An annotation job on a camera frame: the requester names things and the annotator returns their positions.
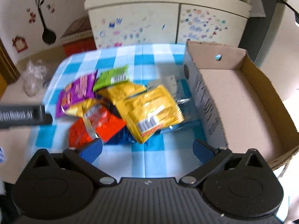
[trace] yellow snack packet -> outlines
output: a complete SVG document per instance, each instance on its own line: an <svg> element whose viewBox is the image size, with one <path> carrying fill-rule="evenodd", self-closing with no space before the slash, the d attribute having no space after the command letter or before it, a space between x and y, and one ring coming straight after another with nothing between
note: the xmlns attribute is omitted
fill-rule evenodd
<svg viewBox="0 0 299 224"><path fill-rule="evenodd" d="M88 109L97 103L97 99L85 99L82 102L70 106L66 111L66 115L72 115L77 117L83 117L83 115L88 111Z"/></svg>
<svg viewBox="0 0 299 224"><path fill-rule="evenodd" d="M163 85L122 99L116 102L116 108L139 143L144 143L157 130L184 120L180 108Z"/></svg>
<svg viewBox="0 0 299 224"><path fill-rule="evenodd" d="M135 94L142 93L146 89L147 88L144 85L126 81L102 88L97 91L97 94L109 99L115 105L116 102L120 101L121 99L126 99Z"/></svg>

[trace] purple snack packet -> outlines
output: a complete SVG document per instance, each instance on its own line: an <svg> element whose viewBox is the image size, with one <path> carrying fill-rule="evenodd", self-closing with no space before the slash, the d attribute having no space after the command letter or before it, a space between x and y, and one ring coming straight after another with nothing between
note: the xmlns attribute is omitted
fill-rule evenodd
<svg viewBox="0 0 299 224"><path fill-rule="evenodd" d="M95 98L92 88L95 84L98 70L91 74L79 77L61 90L56 104L56 118L65 116L65 111L85 99Z"/></svg>

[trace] open cardboard box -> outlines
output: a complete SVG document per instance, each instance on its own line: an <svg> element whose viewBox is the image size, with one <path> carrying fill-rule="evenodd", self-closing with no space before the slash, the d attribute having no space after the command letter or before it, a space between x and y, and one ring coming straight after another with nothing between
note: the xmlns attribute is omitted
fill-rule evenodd
<svg viewBox="0 0 299 224"><path fill-rule="evenodd" d="M288 111L246 50L188 41L184 74L209 145L235 153L256 148L273 170L298 152L299 133Z"/></svg>

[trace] ribbed black surface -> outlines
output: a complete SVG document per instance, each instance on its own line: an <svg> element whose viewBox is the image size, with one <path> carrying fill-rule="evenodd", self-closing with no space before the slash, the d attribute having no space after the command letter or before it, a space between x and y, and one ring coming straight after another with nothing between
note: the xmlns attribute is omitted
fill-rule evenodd
<svg viewBox="0 0 299 224"><path fill-rule="evenodd" d="M194 188L175 179L122 179L115 187L102 188L84 210L59 220L43 221L22 216L17 224L241 224L281 223L275 217L242 221L221 216Z"/></svg>

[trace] blue and white tablecloth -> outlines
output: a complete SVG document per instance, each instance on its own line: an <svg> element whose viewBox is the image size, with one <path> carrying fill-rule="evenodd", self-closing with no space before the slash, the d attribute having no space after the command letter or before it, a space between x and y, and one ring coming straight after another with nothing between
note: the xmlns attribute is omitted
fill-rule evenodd
<svg viewBox="0 0 299 224"><path fill-rule="evenodd" d="M176 75L183 79L184 45L154 44L111 48L75 54L66 58L56 70L42 103L46 112L55 116L59 92L80 77L96 69L102 71L129 65L130 80L147 85L162 76ZM27 161L37 149L51 153L68 147L68 129L75 117L53 119L53 125L33 127L28 138ZM201 165L194 156L195 138L204 139L201 128L178 130L152 136L148 144L104 145L102 154L93 163L118 181L121 177L180 178Z"/></svg>

